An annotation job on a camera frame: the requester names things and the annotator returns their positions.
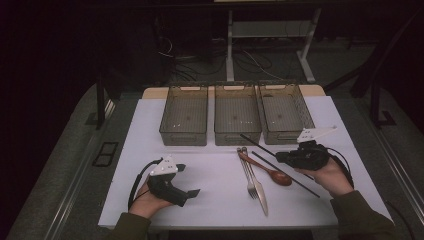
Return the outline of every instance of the spoon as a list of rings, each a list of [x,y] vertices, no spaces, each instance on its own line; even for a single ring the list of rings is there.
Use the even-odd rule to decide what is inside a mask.
[[[268,168],[262,166],[260,163],[256,162],[255,160],[251,159],[246,154],[243,154],[241,152],[239,152],[238,155],[244,161],[249,162],[250,164],[253,164],[253,165],[265,170],[269,174],[269,176],[271,177],[272,181],[274,181],[276,184],[281,185],[281,186],[290,186],[292,184],[292,179],[291,179],[291,177],[289,177],[289,175],[287,175],[283,172],[280,172],[280,171],[268,169]]]

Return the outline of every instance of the dark green sleeve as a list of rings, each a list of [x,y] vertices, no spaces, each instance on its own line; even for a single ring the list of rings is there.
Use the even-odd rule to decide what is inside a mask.
[[[122,213],[115,229],[106,240],[142,240],[145,238],[150,220],[130,213]]]
[[[340,239],[397,239],[393,222],[372,210],[358,191],[332,199],[331,205]]]

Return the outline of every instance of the hand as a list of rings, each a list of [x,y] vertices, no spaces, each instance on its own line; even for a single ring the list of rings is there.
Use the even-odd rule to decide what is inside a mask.
[[[332,197],[344,195],[354,191],[342,169],[337,163],[330,158],[327,165],[317,171],[305,169],[294,169],[296,172],[310,175],[315,179],[315,182],[325,188]]]
[[[173,204],[153,195],[147,186],[148,179],[146,179],[143,186],[138,190],[137,198],[128,212],[150,219],[160,209],[172,206]]]

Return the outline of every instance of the transparent plastic bin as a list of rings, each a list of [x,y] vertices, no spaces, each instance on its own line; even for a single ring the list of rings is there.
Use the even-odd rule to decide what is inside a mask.
[[[260,81],[258,85],[266,144],[296,144],[304,128],[315,128],[299,85],[275,81]]]
[[[244,134],[259,143],[261,122],[255,85],[250,82],[222,82],[215,85],[215,144],[253,145]]]
[[[208,86],[169,87],[159,132],[166,146],[206,146]]]

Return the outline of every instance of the table surface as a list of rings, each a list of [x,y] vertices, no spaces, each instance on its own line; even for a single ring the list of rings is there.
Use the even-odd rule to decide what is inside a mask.
[[[317,85],[301,86],[301,90],[315,126],[337,126],[337,131],[319,138],[317,142],[345,156],[350,164],[355,188],[375,211],[391,218],[332,99],[325,96],[322,88]],[[252,199],[247,192],[247,181],[236,154],[236,146],[218,147],[214,144],[214,101],[209,101],[206,146],[164,146],[159,126],[166,95],[167,88],[151,88],[139,100],[98,223],[100,226],[115,226],[120,214],[127,211],[128,196],[137,174],[147,163],[168,155],[176,163],[186,164],[186,169],[177,173],[173,179],[173,185],[183,191],[201,191],[196,198],[188,199],[184,207],[172,206],[161,210],[153,217],[151,229],[296,229],[337,225],[329,201],[331,197],[321,186],[287,165],[278,163],[258,147],[248,146],[249,152],[257,152],[320,195],[318,198],[296,183],[289,187],[279,186],[272,182],[265,171],[253,166],[268,202],[269,215],[266,217],[263,214],[259,201]],[[265,145],[263,137],[260,144],[271,152],[294,150],[297,147]]]

